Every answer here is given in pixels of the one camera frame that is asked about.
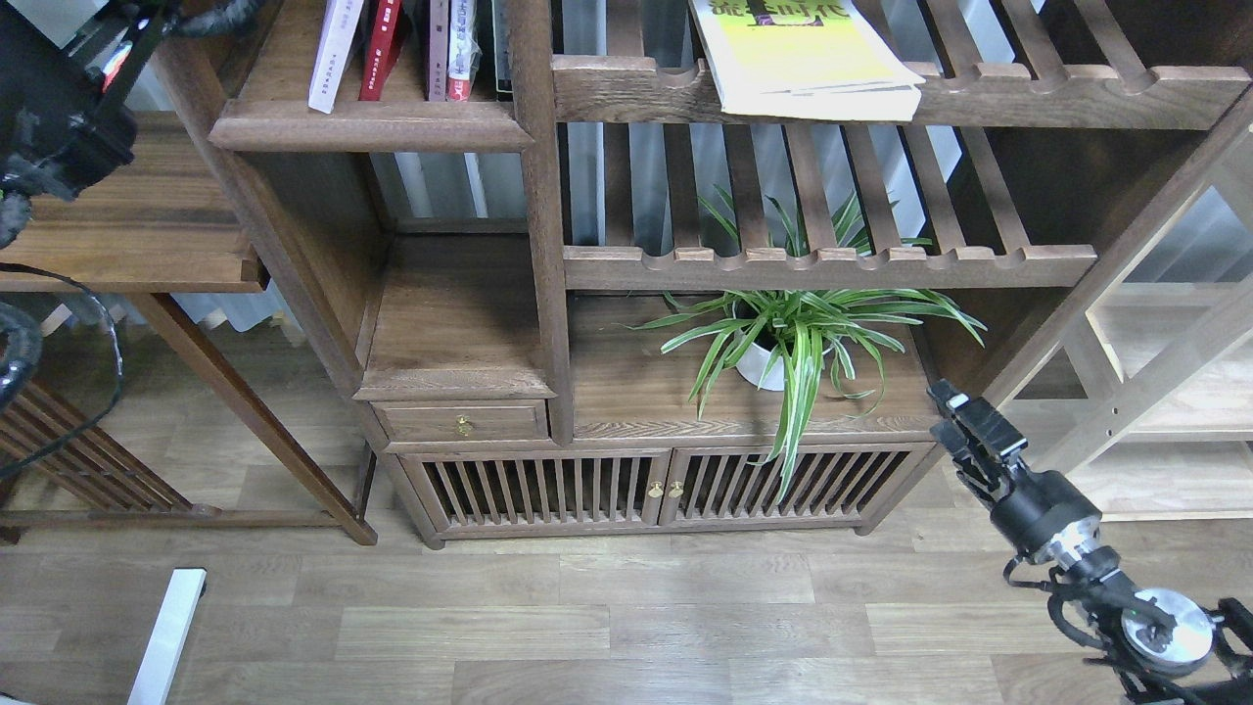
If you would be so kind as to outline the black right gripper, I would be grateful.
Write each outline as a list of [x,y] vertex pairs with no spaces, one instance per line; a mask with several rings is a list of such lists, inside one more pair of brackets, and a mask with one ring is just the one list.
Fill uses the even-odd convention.
[[1100,510],[1056,470],[1030,470],[1022,460],[1027,440],[996,407],[969,398],[949,379],[928,384],[927,394],[945,416],[932,427],[933,438],[1017,556],[1073,567],[1101,548]]

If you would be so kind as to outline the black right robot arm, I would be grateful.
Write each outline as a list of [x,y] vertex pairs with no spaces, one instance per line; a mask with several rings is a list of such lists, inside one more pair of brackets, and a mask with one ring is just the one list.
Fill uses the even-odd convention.
[[1128,704],[1248,704],[1250,655],[1235,652],[1234,634],[1250,642],[1250,611],[1238,599],[1205,610],[1172,589],[1141,589],[1101,543],[1100,510],[1056,470],[1034,472],[1022,460],[1026,438],[984,398],[938,379],[928,396],[944,412],[932,437],[949,451],[957,477],[989,508],[1016,553],[1002,569],[1048,565],[1053,624],[1120,679]]

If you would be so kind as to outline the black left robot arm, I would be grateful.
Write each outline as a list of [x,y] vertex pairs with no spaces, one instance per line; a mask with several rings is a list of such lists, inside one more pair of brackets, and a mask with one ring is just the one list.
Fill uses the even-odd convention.
[[174,116],[128,94],[160,46],[237,30],[256,1],[107,1],[66,43],[3,4],[3,287],[258,293],[262,265]]

